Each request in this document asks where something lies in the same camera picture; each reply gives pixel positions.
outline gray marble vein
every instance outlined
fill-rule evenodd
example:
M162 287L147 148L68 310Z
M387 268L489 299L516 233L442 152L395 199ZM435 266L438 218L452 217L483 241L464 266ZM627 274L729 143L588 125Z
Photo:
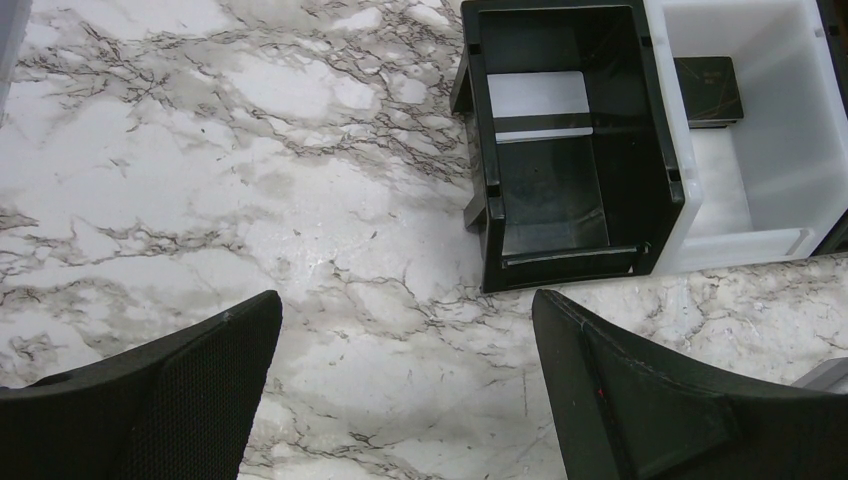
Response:
M457 0L36 0L0 120L0 385L264 289L258 479L563 479L532 292L483 297ZM844 258L561 287L791 383L846 354Z

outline countertop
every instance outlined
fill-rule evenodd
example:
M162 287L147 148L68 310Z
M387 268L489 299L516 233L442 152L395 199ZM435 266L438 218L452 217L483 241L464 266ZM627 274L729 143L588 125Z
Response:
M0 385L264 289L256 479L562 479L529 319L481 296L459 2L36 0L0 127ZM559 288L734 372L848 348L844 258Z

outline black stripe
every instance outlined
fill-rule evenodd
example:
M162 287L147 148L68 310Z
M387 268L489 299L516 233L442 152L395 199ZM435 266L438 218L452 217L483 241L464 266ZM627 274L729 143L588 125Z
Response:
M561 130L592 126L591 113L560 113L556 115L529 115L526 117L501 117L495 119L495 132L533 132Z

